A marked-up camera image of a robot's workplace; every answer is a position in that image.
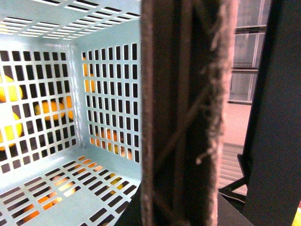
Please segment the lemon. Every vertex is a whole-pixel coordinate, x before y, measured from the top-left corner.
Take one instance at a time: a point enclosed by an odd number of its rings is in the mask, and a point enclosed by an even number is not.
[[[15,113],[13,113],[13,114],[14,114],[14,119],[15,120],[19,120],[19,117]],[[6,138],[7,138],[8,141],[15,139],[14,131],[13,131],[13,126],[11,126],[11,125],[10,126],[6,126],[4,128],[4,130],[5,130]],[[18,137],[20,137],[21,134],[22,134],[22,131],[23,131],[22,123],[16,124],[16,130],[17,130]],[[3,141],[4,141],[3,140],[3,136],[2,136],[2,133],[1,133],[1,130],[0,130],[0,143],[2,143]],[[8,146],[12,147],[14,145],[15,145],[15,143],[12,143],[12,144],[9,144]],[[5,148],[4,147],[0,147],[0,151],[5,151]]]
[[[111,174],[110,174],[110,177],[112,178],[113,176],[115,176],[115,174],[114,174],[114,173],[111,173]],[[111,184],[111,185],[114,185],[114,184],[116,184],[117,182],[119,182],[120,180],[121,180],[121,178],[120,178],[120,177],[117,177],[115,180],[111,181],[110,184]],[[117,189],[118,189],[118,190],[121,190],[122,188],[123,188],[123,185],[122,185],[122,184],[117,186]]]
[[[5,78],[6,78],[7,82],[14,81],[12,78],[10,78],[6,75],[5,75]],[[21,98],[23,98],[23,92],[22,92],[22,89],[20,86],[19,86],[19,92],[20,92]],[[13,101],[18,100],[16,86],[8,86],[8,95],[9,95],[10,101],[13,102]],[[4,87],[0,87],[0,101],[6,102],[6,95],[5,95]]]
[[[71,96],[66,97],[66,103],[63,101],[63,105],[67,106],[67,108],[72,108],[72,99]],[[73,111],[68,112],[68,117],[73,120]]]
[[[52,112],[56,112],[56,111],[57,111],[57,105],[56,105],[56,102],[55,102],[55,101],[51,101],[50,104],[51,104],[51,111],[52,111]],[[59,107],[60,107],[60,110],[64,109],[64,105],[61,104],[61,103],[59,103]],[[44,114],[50,112],[50,108],[49,108],[49,103],[48,103],[48,101],[43,101],[43,102],[42,102],[42,108],[43,108],[43,113],[44,113]],[[40,114],[41,114],[41,107],[40,107],[40,105],[36,105],[36,106],[34,107],[34,112],[36,113],[36,115],[40,115]],[[65,115],[65,112],[62,112],[62,113],[61,113],[61,117],[64,117],[64,115]],[[59,117],[58,114],[54,114],[54,115],[53,115],[53,119],[54,119],[54,120],[58,120],[58,117]],[[50,116],[46,116],[46,117],[45,117],[45,120],[46,120],[46,121],[49,121],[49,120],[50,120]]]

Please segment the yellow fruit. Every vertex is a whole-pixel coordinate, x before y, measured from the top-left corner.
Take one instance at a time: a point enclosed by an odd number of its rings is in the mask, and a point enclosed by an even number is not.
[[[91,80],[91,90],[90,90],[90,85],[89,85],[89,80],[85,80],[85,89],[86,89],[86,92],[92,92],[94,93],[95,92],[95,82],[94,80]]]
[[[5,78],[6,78],[7,82],[13,82],[14,81],[12,78],[10,78],[8,76],[5,76]],[[22,89],[21,89],[20,86],[19,86],[19,92],[20,92],[21,98],[23,98],[23,92],[22,92]],[[8,95],[9,95],[10,101],[17,101],[18,100],[16,86],[8,86]],[[0,101],[6,102],[6,95],[5,95],[4,87],[0,87]]]
[[[43,203],[43,202],[45,202],[45,201],[48,200],[48,199],[49,199],[49,197],[48,197],[48,196],[45,196],[45,197],[39,199],[39,200],[38,200],[38,203]],[[49,209],[50,207],[52,207],[52,206],[53,206],[53,204],[52,204],[52,202],[50,202],[50,203],[47,203],[46,205],[44,205],[44,206],[43,206],[43,209],[44,209],[44,210],[48,210],[48,209]],[[24,209],[24,213],[27,212],[27,211],[29,211],[29,210],[31,210],[33,207],[34,207],[33,204],[27,206],[27,207]],[[30,215],[24,217],[23,222],[25,223],[25,222],[31,220],[32,218],[36,217],[38,214],[39,214],[38,211],[34,211],[34,212],[31,213]]]
[[[115,176],[115,174],[114,174],[114,173],[111,173],[111,174],[110,174],[110,177],[112,178],[113,176]],[[114,185],[114,184],[116,184],[117,182],[119,182],[120,180],[121,180],[121,178],[120,178],[120,177],[117,177],[115,180],[111,181],[110,184],[111,184],[111,185]],[[118,189],[118,190],[121,190],[122,188],[123,188],[123,185],[122,185],[122,184],[117,186],[117,189]]]
[[[19,120],[19,117],[14,112],[13,112],[13,114],[14,114],[14,119]],[[6,126],[4,130],[5,130],[6,138],[7,138],[8,141],[15,139],[13,126]],[[22,123],[16,124],[16,130],[17,130],[18,137],[20,137],[21,134],[22,134],[22,131],[23,131]],[[1,130],[0,130],[0,143],[2,143],[3,141],[4,141],[3,136],[2,136],[2,133],[1,133]],[[14,145],[15,145],[15,143],[12,143],[12,144],[9,144],[8,146],[11,147],[11,146],[14,146]],[[5,148],[0,147],[0,151],[5,151]]]
[[[292,226],[301,225],[301,209],[298,207]]]
[[[72,108],[72,99],[71,96],[66,97],[66,103],[63,101],[63,105],[67,106],[67,108]],[[73,111],[68,112],[68,117],[73,120]]]
[[[57,111],[57,106],[56,106],[56,102],[55,101],[51,101],[51,111],[52,112],[56,112]],[[60,106],[60,110],[63,110],[64,109],[64,105],[59,103],[59,106]],[[42,108],[43,108],[43,113],[46,114],[46,113],[49,113],[50,112],[50,109],[49,109],[49,103],[48,101],[43,101],[42,102]],[[41,114],[41,108],[40,108],[40,105],[36,105],[34,107],[34,112],[36,113],[36,115],[39,115]],[[61,117],[64,117],[65,115],[65,112],[62,112],[61,113]],[[53,115],[53,119],[54,120],[58,120],[58,114],[54,114]],[[49,121],[50,120],[50,116],[46,116],[45,117],[45,120]]]

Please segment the plastic crate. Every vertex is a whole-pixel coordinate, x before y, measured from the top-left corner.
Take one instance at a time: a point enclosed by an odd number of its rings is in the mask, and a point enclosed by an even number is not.
[[[114,225],[127,207],[141,181],[139,19],[137,0],[0,2],[0,226]]]

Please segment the orange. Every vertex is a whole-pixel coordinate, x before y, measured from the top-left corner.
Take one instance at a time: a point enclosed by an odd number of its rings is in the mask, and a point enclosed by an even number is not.
[[[48,199],[49,199],[48,196],[44,196],[44,197],[42,197],[42,198],[40,198],[40,199],[38,200],[38,203],[43,203],[43,202],[45,202],[45,201],[48,200]],[[52,202],[50,202],[50,203],[47,203],[46,205],[44,205],[44,206],[43,206],[43,209],[44,209],[44,210],[48,210],[48,209],[49,209],[50,207],[52,207],[52,206],[53,206],[53,204],[52,204]],[[34,207],[33,204],[30,204],[29,206],[25,207],[25,208],[24,208],[24,213],[27,212],[27,211],[29,211],[29,210],[31,210],[33,207]],[[25,222],[27,222],[27,221],[33,219],[33,218],[36,217],[37,215],[39,215],[39,212],[36,210],[36,211],[34,211],[33,213],[29,214],[28,216],[24,217],[24,218],[23,218],[23,222],[25,223]]]
[[[49,106],[48,101],[43,101],[42,102],[42,108],[43,108],[43,113],[44,114],[49,113],[50,111],[52,111],[52,112],[56,112],[57,111],[56,102],[55,101],[51,101],[50,104],[51,104],[51,106]],[[60,110],[63,110],[64,109],[64,105],[61,104],[61,103],[59,103],[59,108],[60,108]],[[36,105],[34,107],[34,112],[36,113],[36,115],[40,115],[41,114],[41,107],[40,107],[40,105]],[[61,113],[61,117],[64,117],[64,115],[65,115],[65,112],[62,112]],[[53,119],[54,120],[58,120],[58,117],[59,117],[58,114],[54,114],[53,115]],[[45,117],[46,121],[49,121],[50,119],[51,119],[50,116],[46,116]]]

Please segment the rectangular hole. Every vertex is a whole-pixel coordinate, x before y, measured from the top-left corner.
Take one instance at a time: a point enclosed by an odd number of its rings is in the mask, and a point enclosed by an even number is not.
[[[94,114],[94,122],[97,122],[97,112],[93,112]]]
[[[121,79],[121,65],[116,65],[117,68],[117,78]]]
[[[122,85],[121,85],[121,82],[117,82],[117,90],[118,90],[118,96],[122,96]]]
[[[18,198],[24,196],[24,195],[25,195],[25,194],[24,194],[23,192],[21,192],[21,193],[19,193],[19,194],[14,195],[13,197],[11,197],[11,198],[9,198],[9,199],[3,201],[3,203],[6,205],[6,204],[8,204],[8,203],[10,203],[10,202],[12,202],[12,201],[14,201],[14,200],[16,200],[16,199],[18,199]]]
[[[19,191],[19,190],[20,190],[19,187],[15,187],[14,189],[12,189],[12,190],[10,190],[10,191],[8,191],[8,192],[5,192],[5,193],[3,193],[3,194],[0,194],[0,198],[4,198],[4,197],[6,197],[6,196],[8,196],[8,195],[10,195],[10,194],[12,194],[12,193],[14,193],[14,192],[16,192],[16,191]]]
[[[109,64],[110,78],[114,78],[114,68],[113,64]]]
[[[71,162],[69,162],[69,163],[63,165],[63,167],[64,167],[64,168],[67,168],[68,166],[71,166],[71,165],[74,164],[74,163],[75,163],[75,161],[71,161]]]
[[[97,49],[94,51],[94,56],[95,56],[95,60],[99,60],[99,53]]]
[[[107,82],[106,81],[103,82],[103,93],[108,94],[108,87],[107,87]]]
[[[111,95],[115,95],[114,82],[110,82]]]
[[[120,56],[120,46],[116,47],[116,60],[120,60],[121,56]]]
[[[14,169],[17,169],[17,168],[21,167],[20,160],[14,160],[13,161],[13,166],[14,166]]]
[[[133,108],[134,108],[134,115],[138,115],[138,102],[134,101]]]
[[[99,223],[100,226],[104,226],[107,225],[108,223],[110,223],[115,217],[110,214],[109,216],[107,216],[102,222]]]
[[[104,108],[105,108],[105,110],[109,110],[109,100],[108,100],[108,98],[104,99]]]
[[[87,101],[87,107],[91,107],[91,104],[90,104],[90,96],[86,96],[86,101]]]
[[[123,46],[123,57],[124,60],[128,60],[128,45]]]
[[[102,69],[103,69],[103,78],[107,77],[107,65],[102,64]]]
[[[101,185],[102,182],[101,181],[98,181],[96,182],[95,184],[93,184],[92,186],[89,187],[89,190],[92,191],[94,190],[95,188],[97,188],[99,185]]]
[[[125,83],[126,97],[130,96],[130,84]]]
[[[101,189],[97,190],[96,192],[94,192],[94,194],[96,196],[99,196],[101,193],[103,193],[105,190],[107,190],[107,186],[103,186]]]
[[[56,78],[59,78],[61,75],[60,75],[60,67],[59,65],[54,65],[55,66],[55,77]]]
[[[25,61],[31,61],[31,60],[32,60],[32,59],[31,59],[31,56],[30,56],[30,52],[24,51],[24,52],[23,52],[23,55],[24,55],[24,60],[25,60]]]
[[[103,124],[103,113],[102,112],[99,113],[99,122],[101,124]]]
[[[131,134],[127,133],[127,145],[132,145]]]
[[[8,211],[12,211],[12,210],[14,210],[15,208],[17,208],[17,207],[23,205],[24,203],[27,203],[28,201],[29,201],[28,198],[23,199],[23,200],[17,202],[16,204],[13,204],[12,206],[8,207]]]
[[[17,74],[17,80],[18,81],[24,81],[24,73],[23,73],[23,68],[21,65],[16,65],[16,74]]]
[[[116,115],[112,115],[112,125],[116,127]]]
[[[123,117],[119,116],[119,127],[123,129]]]
[[[21,61],[20,52],[19,51],[12,51],[14,61]]]
[[[137,98],[138,97],[138,84],[133,83],[133,97]]]
[[[51,65],[45,65],[46,68],[46,75],[48,79],[52,79],[52,71],[51,71]]]
[[[109,114],[105,114],[105,122],[108,126],[110,125],[110,115]]]
[[[86,177],[88,177],[88,176],[90,176],[90,175],[91,175],[91,173],[88,172],[88,173],[86,173],[86,174],[80,176],[80,177],[78,178],[78,180],[83,180],[83,179],[85,179]]]
[[[131,130],[131,118],[127,117],[127,130]]]
[[[68,77],[67,65],[66,64],[62,64],[62,67],[63,67],[63,76],[64,77]]]
[[[132,59],[137,60],[137,44],[132,44]]]
[[[139,163],[139,151],[135,150],[135,162]]]
[[[137,188],[135,185],[130,186],[127,190],[125,190],[123,193],[128,195],[130,194],[135,188]]]
[[[110,47],[109,48],[109,60],[112,60],[113,59],[113,48]]]
[[[133,65],[132,69],[133,69],[133,79],[138,79],[137,65]]]
[[[63,128],[63,135],[64,135],[64,139],[68,138],[68,129],[66,127]]]
[[[40,52],[34,52],[34,60],[35,61],[40,61],[41,60],[41,56],[40,56]]]
[[[112,111],[116,111],[116,108],[115,108],[115,99],[111,99],[111,109]]]
[[[95,213],[92,217],[90,217],[89,219],[92,222],[95,222],[98,218],[100,218],[107,210],[105,208],[102,208],[101,210],[99,210],[97,213]]]
[[[113,199],[108,205],[110,207],[115,206],[120,200],[122,200],[122,197],[120,195],[118,195],[115,199]]]
[[[66,54],[65,53],[61,53],[61,59],[66,60]]]
[[[138,119],[134,119],[134,131],[138,132]]]
[[[118,100],[118,112],[122,113],[122,100]]]
[[[92,60],[92,51],[88,51],[88,60]]]
[[[35,84],[30,84],[29,88],[30,88],[30,93],[31,93],[32,98],[37,98],[38,94],[37,94],[36,85]]]
[[[58,172],[59,170],[60,170],[59,168],[57,168],[57,169],[54,169],[54,170],[52,170],[52,171],[50,171],[50,172],[46,173],[46,174],[45,174],[45,176],[46,176],[46,177],[48,177],[48,176],[50,176],[50,175],[52,175],[52,174],[54,174],[54,173]]]
[[[126,100],[126,113],[127,114],[130,114],[131,111],[130,111],[130,101]]]
[[[91,177],[90,179],[86,180],[85,182],[83,182],[83,185],[88,185],[90,184],[92,181],[95,181],[97,178],[96,177]]]
[[[58,94],[62,94],[63,93],[63,88],[62,88],[62,82],[61,81],[57,81],[56,82],[56,88],[57,88],[57,93]]]
[[[134,135],[134,146],[139,147],[139,138],[138,135]]]
[[[48,192],[50,189],[51,189],[51,188],[48,186],[48,187],[46,187],[46,188],[44,188],[44,189],[42,189],[42,190],[36,192],[35,194],[33,194],[33,196],[34,196],[34,197],[38,197],[39,195],[41,195],[41,194],[43,194],[43,193],[45,193],[45,192]]]
[[[92,96],[92,106],[93,106],[93,108],[96,108],[96,99],[95,99],[95,96]]]
[[[117,213],[121,213],[122,211],[124,211],[126,209],[126,207],[129,205],[128,201],[125,201],[123,204],[121,204],[115,211]]]
[[[125,79],[129,79],[129,66],[128,65],[124,65],[124,78]]]
[[[102,49],[102,60],[105,60],[105,49]]]
[[[52,58],[53,58],[53,60],[58,60],[58,53],[53,52],[52,53]]]
[[[70,92],[69,81],[64,81],[64,85],[65,85],[65,92],[69,93]]]
[[[32,65],[26,65],[26,71],[27,71],[28,80],[34,80]]]
[[[98,108],[99,109],[103,108],[103,103],[102,103],[102,98],[101,97],[98,98]]]
[[[96,77],[100,77],[99,64],[95,64]]]
[[[50,56],[48,52],[43,52],[44,55],[44,60],[49,61],[50,60]]]
[[[42,65],[36,65],[36,69],[37,69],[38,79],[43,79],[44,75],[43,75]]]
[[[108,200],[113,194],[113,191],[110,191],[109,193],[107,193],[106,195],[104,195],[103,197],[101,197],[102,201],[106,201]]]
[[[1,61],[9,61],[8,52],[7,51],[0,51]]]
[[[46,184],[46,182],[43,181],[42,183],[39,183],[38,185],[35,185],[35,186],[29,188],[28,191],[32,192],[32,191],[34,191],[34,190],[37,190],[38,188],[44,186],[45,184]]]

